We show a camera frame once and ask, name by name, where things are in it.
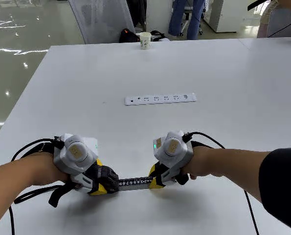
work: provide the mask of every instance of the black bag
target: black bag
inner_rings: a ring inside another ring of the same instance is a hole
[[[120,33],[119,43],[137,43],[140,42],[140,38],[125,28]]]

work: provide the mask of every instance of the person's legs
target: person's legs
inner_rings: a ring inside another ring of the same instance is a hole
[[[171,16],[168,30],[168,33],[173,36],[178,36],[181,32],[181,23],[186,1],[187,0],[175,0],[174,2],[174,12]]]
[[[186,35],[187,40],[197,40],[198,38],[198,30],[201,22],[201,16],[203,13],[204,5],[205,0],[193,1],[192,17]]]

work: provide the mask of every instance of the chair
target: chair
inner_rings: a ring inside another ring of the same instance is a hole
[[[270,13],[267,37],[291,37],[291,10],[280,7]]]
[[[86,44],[118,43],[120,32],[135,33],[126,0],[68,0]]]
[[[179,36],[183,37],[184,36],[184,30],[188,27],[189,23],[190,23],[190,17],[192,17],[192,10],[193,10],[193,0],[189,1],[191,2],[190,5],[188,4],[188,2],[186,3],[185,7],[184,7],[184,15],[185,15],[185,22],[182,23],[182,27],[181,27],[181,32],[179,34]],[[206,9],[203,9],[203,14],[201,19],[204,17],[204,12],[206,11]],[[199,34],[203,35],[203,30],[201,27],[201,24],[199,25]]]

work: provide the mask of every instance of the tiled floor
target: tiled floor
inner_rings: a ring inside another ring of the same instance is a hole
[[[245,22],[239,33],[214,33],[202,24],[199,39],[256,37],[258,23]],[[0,128],[48,48],[83,43],[67,1],[0,0]]]

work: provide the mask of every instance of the power outlet socket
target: power outlet socket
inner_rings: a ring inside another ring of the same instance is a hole
[[[128,96],[125,98],[125,105],[164,104],[164,103],[181,103],[195,101],[196,96],[194,93],[148,94],[140,96]]]

